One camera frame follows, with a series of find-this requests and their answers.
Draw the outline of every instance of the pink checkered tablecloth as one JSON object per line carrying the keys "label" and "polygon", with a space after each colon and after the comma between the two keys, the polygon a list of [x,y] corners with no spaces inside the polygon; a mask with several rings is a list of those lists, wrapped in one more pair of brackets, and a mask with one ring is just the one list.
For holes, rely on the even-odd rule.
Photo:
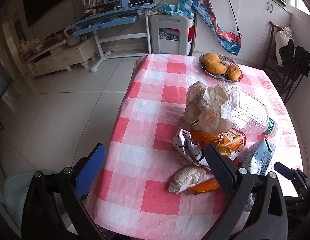
{"label": "pink checkered tablecloth", "polygon": [[[91,187],[86,208],[96,224],[140,239],[201,239],[225,208],[221,190],[190,195],[168,192],[183,168],[171,141],[183,122],[187,89],[197,81],[240,89],[266,105],[278,123],[269,142],[276,148],[269,170],[280,161],[302,169],[296,134],[287,110],[266,74],[240,65],[244,78],[223,83],[207,75],[198,58],[149,54],[140,58],[114,126],[105,166]],[[263,136],[247,136],[248,148]],[[284,195],[293,185],[278,176]]]}

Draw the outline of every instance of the plastic water bottle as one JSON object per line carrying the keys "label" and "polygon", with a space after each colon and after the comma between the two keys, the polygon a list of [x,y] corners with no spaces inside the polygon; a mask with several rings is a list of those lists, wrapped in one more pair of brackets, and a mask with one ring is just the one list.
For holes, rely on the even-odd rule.
{"label": "plastic water bottle", "polygon": [[268,116],[264,104],[237,87],[231,88],[228,93],[232,118],[238,130],[246,135],[264,134],[267,137],[277,133],[277,123]]}

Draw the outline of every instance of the tv stand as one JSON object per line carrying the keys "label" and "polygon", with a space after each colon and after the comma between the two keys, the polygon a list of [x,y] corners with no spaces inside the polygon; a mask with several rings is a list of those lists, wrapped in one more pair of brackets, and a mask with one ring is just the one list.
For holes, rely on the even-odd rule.
{"label": "tv stand", "polygon": [[[44,53],[50,52],[45,58],[39,59]],[[81,63],[82,67],[88,67],[88,59],[95,59],[96,43],[94,38],[81,41],[74,47],[69,47],[66,40],[46,48],[25,62],[27,71],[31,77],[36,77],[58,70],[71,71],[71,66]]]}

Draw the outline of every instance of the desk leg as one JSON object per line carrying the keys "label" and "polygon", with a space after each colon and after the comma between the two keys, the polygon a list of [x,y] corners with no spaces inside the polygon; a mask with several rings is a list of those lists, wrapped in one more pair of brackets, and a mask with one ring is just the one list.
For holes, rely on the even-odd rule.
{"label": "desk leg", "polygon": [[145,19],[146,19],[146,35],[147,35],[147,47],[148,47],[148,54],[151,54],[151,38],[150,38],[150,27],[148,25],[148,16],[145,12]]}
{"label": "desk leg", "polygon": [[101,57],[94,66],[91,67],[90,71],[92,73],[96,72],[97,71],[97,68],[98,66],[102,63],[102,61],[104,60],[104,53],[103,53],[103,50],[102,50],[102,46],[100,44],[100,42],[98,41],[98,34],[97,34],[97,31],[93,31],[93,36],[94,36],[94,39],[95,39],[95,42],[96,42],[96,47],[97,47],[97,50],[99,52],[99,56]]}

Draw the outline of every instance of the crumpled paper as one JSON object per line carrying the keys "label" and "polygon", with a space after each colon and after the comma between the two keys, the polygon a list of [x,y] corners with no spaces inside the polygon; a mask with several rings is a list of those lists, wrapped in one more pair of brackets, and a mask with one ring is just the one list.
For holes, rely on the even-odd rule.
{"label": "crumpled paper", "polygon": [[208,180],[209,178],[206,177],[204,168],[196,166],[186,167],[174,175],[175,183],[169,184],[168,191],[174,192],[175,194],[181,193],[198,183]]}
{"label": "crumpled paper", "polygon": [[206,87],[198,81],[191,85],[186,94],[184,120],[194,130],[203,130],[211,134],[228,132],[234,127],[229,94],[224,86]]}

